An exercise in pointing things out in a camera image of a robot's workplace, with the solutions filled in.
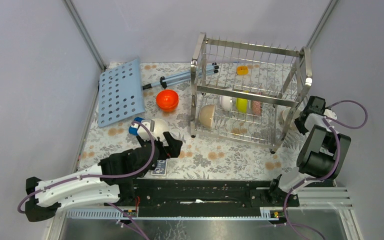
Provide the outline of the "white ribbed bowl front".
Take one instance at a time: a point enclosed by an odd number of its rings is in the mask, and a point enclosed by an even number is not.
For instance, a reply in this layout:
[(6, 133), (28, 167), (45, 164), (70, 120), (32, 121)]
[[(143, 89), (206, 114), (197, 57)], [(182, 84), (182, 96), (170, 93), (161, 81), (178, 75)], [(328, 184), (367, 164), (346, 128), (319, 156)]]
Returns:
[(162, 139), (164, 137), (164, 132), (169, 132), (169, 126), (168, 123), (161, 119), (161, 118), (153, 118), (153, 128), (152, 128), (152, 134), (155, 138), (159, 137)]

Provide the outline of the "orange plastic bowl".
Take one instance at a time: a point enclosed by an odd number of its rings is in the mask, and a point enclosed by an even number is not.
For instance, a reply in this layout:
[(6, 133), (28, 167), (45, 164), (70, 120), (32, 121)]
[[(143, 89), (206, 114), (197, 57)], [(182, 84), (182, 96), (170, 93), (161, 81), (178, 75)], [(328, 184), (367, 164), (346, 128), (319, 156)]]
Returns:
[(156, 104), (163, 112), (173, 112), (179, 104), (179, 95), (172, 89), (164, 89), (157, 94)]

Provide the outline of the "stainless steel dish rack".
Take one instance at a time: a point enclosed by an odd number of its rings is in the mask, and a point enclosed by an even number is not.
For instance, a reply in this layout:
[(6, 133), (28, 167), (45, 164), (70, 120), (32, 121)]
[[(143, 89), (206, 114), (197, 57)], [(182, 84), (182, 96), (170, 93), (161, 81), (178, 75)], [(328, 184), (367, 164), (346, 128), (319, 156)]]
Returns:
[[(208, 64), (219, 72), (206, 75)], [(237, 75), (247, 66), (247, 75)], [(197, 38), (191, 63), (190, 135), (232, 140), (267, 148), (274, 154), (282, 146), (294, 112), (307, 99), (313, 82), (311, 50), (237, 42), (208, 37)], [(233, 98), (231, 111), (221, 108), (220, 96)], [(248, 100), (247, 113), (238, 112), (237, 98)], [(253, 115), (252, 101), (262, 103), (261, 116)], [(215, 105), (214, 127), (199, 122), (201, 107)], [(286, 122), (282, 111), (291, 108)]]

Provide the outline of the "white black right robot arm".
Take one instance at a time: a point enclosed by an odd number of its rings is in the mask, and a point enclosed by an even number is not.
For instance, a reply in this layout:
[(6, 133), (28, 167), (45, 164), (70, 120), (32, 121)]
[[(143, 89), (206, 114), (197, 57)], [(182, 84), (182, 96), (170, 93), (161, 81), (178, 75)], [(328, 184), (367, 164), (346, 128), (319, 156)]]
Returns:
[(308, 134), (296, 160), (296, 167), (279, 175), (270, 183), (267, 201), (273, 206), (281, 205), (287, 194), (295, 194), (299, 189), (311, 183), (335, 179), (344, 163), (351, 145), (351, 138), (338, 133), (330, 124), (335, 119), (325, 99), (310, 96), (308, 103), (294, 120), (298, 131)]

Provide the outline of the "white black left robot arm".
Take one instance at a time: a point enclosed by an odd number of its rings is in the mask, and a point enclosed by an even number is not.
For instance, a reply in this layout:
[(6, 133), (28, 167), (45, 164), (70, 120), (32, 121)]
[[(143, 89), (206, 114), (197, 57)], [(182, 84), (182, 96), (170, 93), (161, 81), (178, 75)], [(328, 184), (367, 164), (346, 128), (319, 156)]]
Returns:
[(29, 222), (53, 218), (57, 212), (82, 205), (121, 203), (124, 206), (135, 200), (133, 180), (143, 178), (157, 168), (160, 161), (177, 158), (183, 142), (168, 131), (159, 137), (144, 140), (137, 137), (140, 147), (113, 153), (99, 163), (52, 180), (38, 177), (26, 179), (27, 199), (19, 211)]

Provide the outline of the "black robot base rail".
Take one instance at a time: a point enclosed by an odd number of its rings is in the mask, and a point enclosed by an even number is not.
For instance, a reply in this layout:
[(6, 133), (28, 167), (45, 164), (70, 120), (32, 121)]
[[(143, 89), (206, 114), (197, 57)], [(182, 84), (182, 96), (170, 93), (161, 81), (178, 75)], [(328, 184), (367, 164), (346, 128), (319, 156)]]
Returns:
[(133, 206), (139, 217), (259, 217), (260, 209), (298, 207), (278, 180), (107, 179), (117, 185), (120, 207)]

